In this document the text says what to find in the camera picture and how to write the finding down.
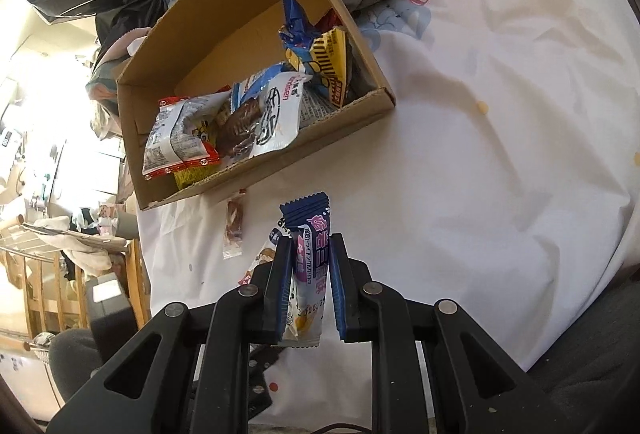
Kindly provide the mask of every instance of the yellow dot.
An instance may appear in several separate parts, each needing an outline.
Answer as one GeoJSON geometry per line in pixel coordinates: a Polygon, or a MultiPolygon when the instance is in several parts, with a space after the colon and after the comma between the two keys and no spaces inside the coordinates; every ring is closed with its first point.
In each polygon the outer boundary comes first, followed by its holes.
{"type": "Polygon", "coordinates": [[[476,107],[482,114],[487,114],[489,112],[489,106],[486,102],[478,102],[476,103],[476,107]]]}

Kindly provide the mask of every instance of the cardboard box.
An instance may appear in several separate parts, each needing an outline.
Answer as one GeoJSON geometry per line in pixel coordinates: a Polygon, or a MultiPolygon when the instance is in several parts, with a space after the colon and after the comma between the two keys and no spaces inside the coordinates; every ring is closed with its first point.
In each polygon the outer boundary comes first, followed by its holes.
{"type": "Polygon", "coordinates": [[[350,36],[372,91],[304,128],[286,149],[236,162],[178,191],[174,177],[142,176],[146,138],[166,96],[213,93],[284,60],[281,0],[178,0],[158,21],[118,79],[118,106],[129,168],[141,209],[204,191],[219,201],[381,118],[395,99],[341,0],[298,0],[312,23],[333,7],[350,36]]]}

